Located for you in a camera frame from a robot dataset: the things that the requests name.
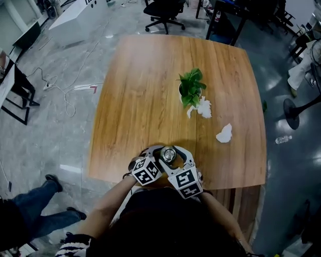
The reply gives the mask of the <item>person's left forearm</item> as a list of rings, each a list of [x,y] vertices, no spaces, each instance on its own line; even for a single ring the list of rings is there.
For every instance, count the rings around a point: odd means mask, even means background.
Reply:
[[[126,176],[107,191],[78,229],[78,234],[99,238],[110,226],[127,194],[136,184],[133,176]]]

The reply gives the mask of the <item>black office chair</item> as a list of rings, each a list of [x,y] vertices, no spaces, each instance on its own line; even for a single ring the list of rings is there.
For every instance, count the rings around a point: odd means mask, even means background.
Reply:
[[[143,12],[150,16],[151,24],[145,26],[145,31],[158,24],[163,24],[168,35],[167,23],[178,25],[185,30],[185,25],[176,21],[177,15],[183,13],[185,0],[144,0],[146,7]]]

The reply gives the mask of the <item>white table with black frame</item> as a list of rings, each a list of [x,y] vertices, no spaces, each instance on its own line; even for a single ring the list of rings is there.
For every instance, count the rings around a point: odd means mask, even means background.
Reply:
[[[10,92],[13,92],[12,91],[12,87],[13,87],[14,84],[15,84],[15,68],[13,66],[10,69],[10,71],[8,72],[8,74],[6,75],[6,77],[3,80],[2,84],[0,85],[0,110],[3,110],[5,113],[7,113],[12,118],[14,118],[17,121],[19,121],[20,123],[22,123],[24,125],[27,125],[28,124],[28,117],[29,117],[30,107],[40,106],[39,103],[34,101],[34,96],[35,96],[36,90],[33,93],[29,93],[29,97],[26,98],[27,105],[25,107],[23,107],[23,104],[22,105],[18,105],[17,103],[15,103],[14,101],[12,101],[12,100],[10,100],[8,98],[8,94]],[[18,109],[24,110],[25,111],[25,117],[24,118],[20,118],[19,116],[17,116],[13,112],[11,112],[9,109],[7,109],[4,106],[5,100],[8,101],[9,103],[11,103],[13,106],[17,107]]]

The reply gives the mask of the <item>person's black top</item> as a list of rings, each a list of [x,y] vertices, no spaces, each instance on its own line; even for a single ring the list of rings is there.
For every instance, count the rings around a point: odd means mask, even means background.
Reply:
[[[176,190],[169,187],[136,190],[120,216],[139,210],[160,210],[176,215],[198,215],[207,211],[200,201],[183,199]]]

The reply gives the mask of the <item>black desk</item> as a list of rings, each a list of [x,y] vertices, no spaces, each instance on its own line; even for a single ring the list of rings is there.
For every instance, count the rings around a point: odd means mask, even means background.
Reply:
[[[210,19],[206,39],[235,46],[250,16],[249,10],[235,0],[198,0],[196,18],[199,17],[201,9]],[[241,19],[237,28],[228,19],[229,15]]]

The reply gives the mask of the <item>black fan stand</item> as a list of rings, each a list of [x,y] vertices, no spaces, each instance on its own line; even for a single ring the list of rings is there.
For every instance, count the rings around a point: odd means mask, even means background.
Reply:
[[[296,130],[299,127],[299,115],[306,109],[308,109],[309,107],[320,103],[321,102],[321,94],[316,97],[314,100],[312,100],[311,102],[297,107],[294,102],[292,100],[290,100],[289,98],[285,99],[283,102],[283,111],[284,111],[284,115],[285,115],[285,119],[288,123],[288,125],[290,126],[291,129]]]

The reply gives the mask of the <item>white cabinet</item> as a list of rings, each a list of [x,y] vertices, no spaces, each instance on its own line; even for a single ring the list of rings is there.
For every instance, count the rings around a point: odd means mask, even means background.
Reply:
[[[49,27],[49,35],[60,46],[87,40],[107,10],[106,0],[76,0]]]

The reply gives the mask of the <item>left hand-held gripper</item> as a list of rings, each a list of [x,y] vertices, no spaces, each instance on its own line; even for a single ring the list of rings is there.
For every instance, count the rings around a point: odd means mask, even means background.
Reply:
[[[164,145],[153,145],[137,156],[141,159],[136,162],[131,174],[141,186],[155,182],[162,176],[162,173],[166,173],[166,165],[158,162],[160,151],[164,147]]]

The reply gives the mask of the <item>large crumpled white tissue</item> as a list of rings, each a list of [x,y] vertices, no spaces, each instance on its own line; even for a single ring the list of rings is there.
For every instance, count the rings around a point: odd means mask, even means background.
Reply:
[[[204,118],[211,118],[211,102],[206,100],[204,96],[201,97],[199,105],[197,107],[198,114],[200,114]]]

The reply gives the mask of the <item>person's left hand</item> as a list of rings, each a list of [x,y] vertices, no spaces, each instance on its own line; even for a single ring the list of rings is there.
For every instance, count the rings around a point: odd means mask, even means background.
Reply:
[[[135,167],[135,164],[137,161],[140,161],[141,157],[134,157],[132,158],[132,160],[130,161],[129,165],[128,165],[128,171],[131,172],[134,167]]]

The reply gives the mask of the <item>striped black and white sleeve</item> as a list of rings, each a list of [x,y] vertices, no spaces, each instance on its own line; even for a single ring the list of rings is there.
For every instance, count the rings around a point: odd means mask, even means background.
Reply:
[[[89,235],[67,233],[55,257],[86,257],[92,240]]]

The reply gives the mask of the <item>person's right forearm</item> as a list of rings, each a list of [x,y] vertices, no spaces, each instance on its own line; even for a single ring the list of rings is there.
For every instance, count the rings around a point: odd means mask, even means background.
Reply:
[[[229,235],[236,239],[246,252],[253,253],[236,218],[214,196],[208,192],[199,194],[200,201],[206,205],[215,221],[222,225]]]

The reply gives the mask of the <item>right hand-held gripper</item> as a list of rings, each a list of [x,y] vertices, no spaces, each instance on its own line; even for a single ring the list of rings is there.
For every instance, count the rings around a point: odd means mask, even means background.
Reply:
[[[167,162],[163,157],[160,157],[158,162],[163,162],[166,165],[168,181],[184,199],[195,197],[203,192],[203,187],[198,179],[193,155],[185,148],[179,146],[174,146],[174,149],[184,161],[185,165],[182,169],[178,170],[177,167]]]

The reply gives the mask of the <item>green plant in white pot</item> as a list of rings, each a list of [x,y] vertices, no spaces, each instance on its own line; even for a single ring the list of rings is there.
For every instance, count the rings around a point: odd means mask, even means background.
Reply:
[[[203,74],[199,68],[193,68],[184,75],[179,75],[179,93],[183,107],[189,105],[197,107],[200,103],[202,90],[206,89],[206,85],[201,82]]]

